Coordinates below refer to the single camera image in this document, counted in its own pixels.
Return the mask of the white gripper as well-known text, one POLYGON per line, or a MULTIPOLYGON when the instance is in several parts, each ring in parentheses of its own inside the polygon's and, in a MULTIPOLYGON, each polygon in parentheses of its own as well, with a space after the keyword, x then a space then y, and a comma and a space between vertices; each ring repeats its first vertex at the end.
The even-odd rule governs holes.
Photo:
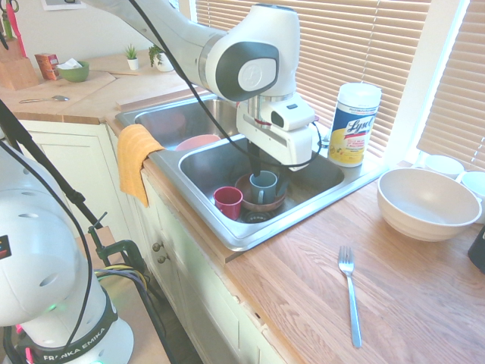
MULTIPOLYGON (((308 125, 314 120, 314 110, 305 102, 265 102, 259 116, 249 113, 249 104, 236 107, 236 127, 247 139, 247 151, 252 173, 261 173, 260 148, 293 171, 304 168, 312 156, 312 132, 308 125)), ((283 195, 288 177, 277 182, 277 195, 283 195)))

